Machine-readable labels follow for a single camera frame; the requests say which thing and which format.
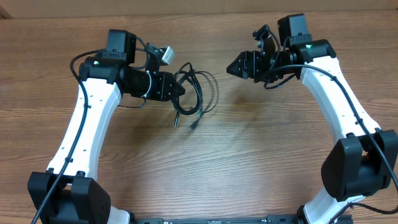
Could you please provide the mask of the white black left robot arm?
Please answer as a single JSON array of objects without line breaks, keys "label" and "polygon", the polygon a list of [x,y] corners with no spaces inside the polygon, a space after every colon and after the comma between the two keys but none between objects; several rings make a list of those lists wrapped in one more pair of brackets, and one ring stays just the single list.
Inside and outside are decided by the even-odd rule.
[{"label": "white black left robot arm", "polygon": [[27,189],[42,223],[135,223],[132,212],[114,207],[98,183],[98,164],[111,117],[123,95],[144,101],[169,101],[185,89],[161,66],[175,57],[169,47],[143,44],[143,66],[134,65],[141,39],[126,30],[111,29],[106,47],[77,56],[72,74],[78,97],[63,141],[45,172],[31,173]]}]

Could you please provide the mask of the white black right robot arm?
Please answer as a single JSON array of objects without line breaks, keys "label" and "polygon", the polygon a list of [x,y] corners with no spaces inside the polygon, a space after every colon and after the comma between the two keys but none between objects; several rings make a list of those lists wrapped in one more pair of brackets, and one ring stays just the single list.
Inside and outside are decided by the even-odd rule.
[{"label": "white black right robot arm", "polygon": [[241,52],[227,67],[234,76],[275,89],[296,78],[318,103],[334,146],[321,167],[323,186],[294,215],[268,215],[267,223],[351,223],[347,209],[397,183],[397,133],[385,131],[367,114],[348,85],[329,41],[313,40],[304,14],[252,33],[255,51]]}]

